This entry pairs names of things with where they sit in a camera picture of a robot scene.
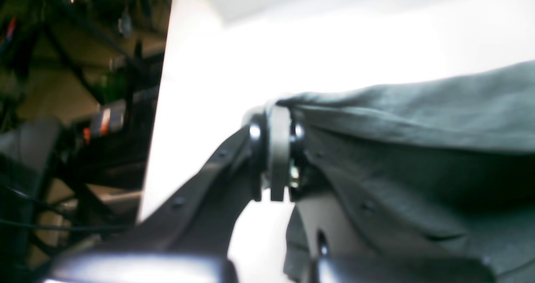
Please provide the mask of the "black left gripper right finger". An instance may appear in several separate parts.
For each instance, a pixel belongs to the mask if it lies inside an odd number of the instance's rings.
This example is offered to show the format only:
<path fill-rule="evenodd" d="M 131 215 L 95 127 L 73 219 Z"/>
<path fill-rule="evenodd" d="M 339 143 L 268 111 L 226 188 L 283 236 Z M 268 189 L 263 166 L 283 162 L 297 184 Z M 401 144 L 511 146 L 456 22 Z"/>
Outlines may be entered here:
<path fill-rule="evenodd" d="M 436 245 L 396 216 L 310 131 L 304 117 L 274 106 L 267 115 L 271 199 L 285 186 L 309 245 L 303 283 L 494 283 L 482 260 Z"/>

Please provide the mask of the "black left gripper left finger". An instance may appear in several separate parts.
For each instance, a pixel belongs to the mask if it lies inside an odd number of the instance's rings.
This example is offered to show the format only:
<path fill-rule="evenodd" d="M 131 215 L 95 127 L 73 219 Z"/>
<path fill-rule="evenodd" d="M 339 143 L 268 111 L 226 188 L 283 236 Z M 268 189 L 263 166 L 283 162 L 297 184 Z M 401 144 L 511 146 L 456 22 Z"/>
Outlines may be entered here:
<path fill-rule="evenodd" d="M 201 170 L 120 237 L 63 255 L 47 283 L 237 283 L 227 258 L 235 222 L 262 197 L 266 113 L 225 140 Z"/>

